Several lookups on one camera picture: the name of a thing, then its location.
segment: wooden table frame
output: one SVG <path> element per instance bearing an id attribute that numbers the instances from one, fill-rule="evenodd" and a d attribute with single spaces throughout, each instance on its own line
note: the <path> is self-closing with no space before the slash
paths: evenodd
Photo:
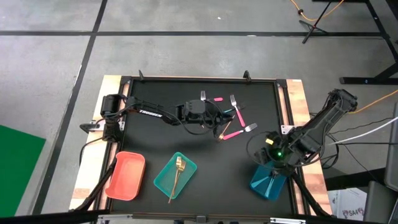
<path id="1" fill-rule="evenodd" d="M 101 89 L 98 94 L 98 99 L 96 102 L 93 120 L 101 119 L 100 110 L 103 96 L 108 94 L 117 94 L 121 88 L 122 76 L 120 75 L 105 75 L 101 85 Z M 310 115 L 308 112 L 307 101 L 305 99 L 303 83 L 301 80 L 283 80 L 282 86 L 279 86 L 279 98 L 280 106 L 282 109 L 282 116 L 284 124 L 290 124 L 293 121 L 293 125 L 301 126 L 304 125 L 309 119 Z M 121 89 L 124 95 L 128 94 L 129 84 L 125 83 Z M 120 108 L 124 108 L 124 103 L 121 102 Z M 95 131 L 88 134 L 87 142 L 94 139 L 100 138 L 103 135 L 102 131 Z M 94 189 L 95 185 L 101 176 L 101 170 L 103 167 L 103 161 L 105 157 L 105 151 L 107 147 L 107 142 L 97 141 L 93 144 L 87 145 L 85 147 L 83 157 L 80 164 L 80 169 L 76 179 L 75 189 L 73 191 L 72 199 L 70 202 L 70 209 L 76 208 L 83 203 L 84 199 L 90 194 Z M 116 152 L 117 144 L 111 144 L 111 154 L 110 158 L 114 157 Z M 320 162 L 316 162 L 312 165 L 303 167 L 303 174 L 305 185 L 315 198 L 315 200 L 321 205 L 321 207 L 328 213 L 331 214 L 331 207 L 328 199 L 328 194 L 326 190 L 325 180 L 323 178 L 323 172 Z M 109 185 L 109 180 L 106 183 L 104 189 Z M 299 188 L 295 184 L 295 194 L 297 200 L 297 208 L 299 214 L 304 214 L 303 200 Z M 106 204 L 106 195 L 103 192 L 101 200 L 99 201 L 99 208 L 104 209 Z"/>

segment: wooden board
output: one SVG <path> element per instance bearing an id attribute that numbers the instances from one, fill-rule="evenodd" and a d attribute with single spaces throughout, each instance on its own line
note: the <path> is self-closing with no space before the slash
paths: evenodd
<path id="1" fill-rule="evenodd" d="M 119 75 L 105 75 L 103 78 L 102 86 L 99 91 L 95 112 L 93 115 L 94 120 L 101 119 L 100 109 L 102 103 L 102 97 L 108 94 L 115 94 L 119 90 L 121 76 Z M 287 80 L 287 87 L 289 92 L 290 104 L 292 108 L 292 114 L 294 119 L 294 125 L 303 125 L 309 119 L 310 115 L 308 112 L 307 101 L 304 95 L 303 84 L 301 80 Z M 282 107 L 282 116 L 284 123 L 287 124 L 287 110 L 283 96 L 283 90 L 279 88 L 280 102 Z M 102 136 L 101 131 L 89 133 L 88 141 L 91 141 Z M 86 147 L 83 153 L 83 159 L 79 169 L 78 177 L 73 191 L 72 200 L 70 203 L 70 209 L 79 206 L 84 199 L 94 189 L 100 178 L 101 167 L 104 159 L 104 152 L 106 148 L 106 142 L 98 141 L 97 143 L 90 144 Z M 116 150 L 116 144 L 112 145 L 111 157 L 113 157 Z M 322 168 L 319 162 L 314 163 L 310 166 L 303 168 L 305 183 L 311 194 L 315 197 L 317 202 L 322 208 L 331 213 L 329 204 L 328 194 L 326 191 L 325 180 L 323 178 Z M 300 214 L 303 214 L 303 204 L 299 189 L 296 187 L 296 198 L 297 205 Z M 100 208 L 105 207 L 106 196 L 103 193 Z"/>

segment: teal tray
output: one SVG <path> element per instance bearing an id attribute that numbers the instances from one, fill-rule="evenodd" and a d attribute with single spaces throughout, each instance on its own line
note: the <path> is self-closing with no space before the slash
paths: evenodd
<path id="1" fill-rule="evenodd" d="M 154 180 L 155 186 L 160 189 L 164 194 L 166 194 L 166 196 L 170 197 L 173 190 L 175 173 L 177 171 L 177 168 L 175 166 L 177 156 L 181 156 L 181 158 L 187 163 L 185 164 L 185 170 L 180 174 L 180 177 L 178 178 L 177 186 L 175 187 L 175 192 L 172 199 L 177 198 L 181 190 L 185 187 L 185 184 L 187 184 L 187 182 L 197 169 L 197 165 L 194 162 L 186 158 L 181 152 L 176 152 Z"/>

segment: red tray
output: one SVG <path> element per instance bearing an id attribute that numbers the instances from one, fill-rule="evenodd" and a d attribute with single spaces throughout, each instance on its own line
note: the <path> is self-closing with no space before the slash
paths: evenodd
<path id="1" fill-rule="evenodd" d="M 145 169 L 145 158 L 133 152 L 119 152 L 111 183 L 105 193 L 110 198 L 132 200 L 138 195 Z"/>

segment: gray floor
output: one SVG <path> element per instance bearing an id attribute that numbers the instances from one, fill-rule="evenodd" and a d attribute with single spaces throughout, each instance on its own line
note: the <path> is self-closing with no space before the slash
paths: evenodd
<path id="1" fill-rule="evenodd" d="M 308 17 L 325 6 L 297 1 Z M 396 40 L 398 22 L 385 1 L 371 1 L 387 32 Z M 0 30 L 92 30 L 101 1 L 0 0 Z M 100 30 L 238 30 L 303 31 L 289 0 L 182 1 L 109 0 Z M 343 4 L 323 20 L 328 31 L 375 32 L 377 27 L 364 4 Z M 317 112 L 326 94 L 345 88 L 362 107 L 396 89 L 395 86 L 340 85 L 338 77 L 371 77 L 394 60 L 382 39 L 292 37 L 97 37 L 78 95 L 67 136 L 45 201 L 44 213 L 64 212 L 78 172 L 78 154 L 86 134 L 78 127 L 93 114 L 103 75 L 181 75 L 253 78 L 296 78 L 304 82 L 308 107 Z M 0 37 L 0 124 L 25 131 L 47 142 L 18 215 L 31 212 L 32 202 L 48 162 L 63 112 L 79 71 L 88 37 Z M 344 117 L 334 130 L 391 116 L 397 97 L 363 113 Z M 343 139 L 371 127 L 336 134 Z M 389 128 L 367 138 L 387 141 Z M 368 169 L 386 163 L 386 146 L 351 146 Z M 334 148 L 326 149 L 326 156 Z M 341 150 L 335 168 L 361 172 L 352 157 Z"/>

